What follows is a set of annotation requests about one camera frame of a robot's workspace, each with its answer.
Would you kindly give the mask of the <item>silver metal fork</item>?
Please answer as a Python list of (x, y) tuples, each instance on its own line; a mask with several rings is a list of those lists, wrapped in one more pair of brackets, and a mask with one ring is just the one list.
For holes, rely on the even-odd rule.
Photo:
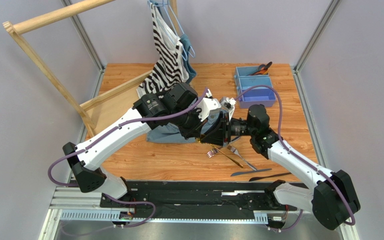
[(239, 152), (239, 150), (237, 148), (235, 148), (234, 146), (232, 145), (228, 145), (227, 146), (227, 149), (230, 150), (232, 153), (234, 153), (235, 155), (237, 155), (240, 159), (242, 159), (253, 171), (257, 171), (258, 169), (252, 165), (250, 162), (248, 162)]

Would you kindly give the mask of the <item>silver metal knife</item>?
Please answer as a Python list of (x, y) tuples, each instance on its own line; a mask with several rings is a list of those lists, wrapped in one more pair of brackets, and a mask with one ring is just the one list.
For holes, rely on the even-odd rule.
[[(234, 138), (231, 139), (231, 141), (229, 142), (230, 144), (238, 141), (239, 139), (241, 138), (241, 136), (235, 136)], [(207, 152), (207, 157), (208, 158), (211, 158), (213, 157), (214, 155), (216, 155), (217, 153), (220, 152), (221, 149), (225, 148), (226, 146), (217, 146), (217, 147), (213, 147), (209, 152)]]

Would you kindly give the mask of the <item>gold metal spoon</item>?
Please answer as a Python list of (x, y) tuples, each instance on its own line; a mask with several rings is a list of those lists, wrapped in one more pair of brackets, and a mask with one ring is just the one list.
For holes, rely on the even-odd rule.
[[(201, 140), (200, 140), (199, 138), (197, 138), (195, 141), (196, 141), (197, 143), (200, 143), (200, 144), (210, 145), (212, 148), (217, 147), (217, 146), (215, 146), (215, 145), (213, 145), (213, 144), (210, 144), (210, 143), (204, 143), (204, 142), (201, 142)], [(226, 153), (224, 153), (224, 152), (222, 151), (222, 149), (219, 150), (219, 153), (218, 153), (218, 154), (222, 154), (223, 156), (225, 156), (226, 158), (228, 158), (230, 161), (232, 161), (235, 165), (237, 165), (237, 166), (240, 167), (241, 169), (244, 168), (244, 166), (243, 166), (241, 163), (239, 163), (238, 161), (236, 161), (235, 159), (233, 159), (232, 157), (230, 157), (229, 155), (227, 155)]]

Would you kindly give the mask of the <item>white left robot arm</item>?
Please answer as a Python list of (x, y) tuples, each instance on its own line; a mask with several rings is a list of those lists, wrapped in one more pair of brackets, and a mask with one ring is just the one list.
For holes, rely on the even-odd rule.
[(197, 139), (205, 123), (221, 111), (221, 104), (209, 89), (201, 96), (186, 83), (170, 90), (147, 93), (122, 117), (83, 143), (66, 143), (62, 150), (81, 192), (99, 191), (119, 199), (128, 192), (121, 177), (101, 166), (113, 153), (151, 130), (173, 124), (181, 135)]

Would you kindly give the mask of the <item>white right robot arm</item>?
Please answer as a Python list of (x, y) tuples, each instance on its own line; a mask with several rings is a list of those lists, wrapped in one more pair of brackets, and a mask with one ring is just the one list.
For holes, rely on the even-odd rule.
[(264, 105), (252, 105), (246, 119), (230, 118), (228, 113), (221, 112), (200, 141), (222, 146), (232, 136), (249, 136), (257, 154), (283, 166), (305, 185), (299, 187), (276, 180), (264, 189), (264, 202), (268, 207), (293, 206), (311, 212), (328, 230), (335, 230), (342, 224), (356, 224), (354, 214), (361, 205), (350, 175), (343, 170), (334, 172), (296, 151), (270, 127)]

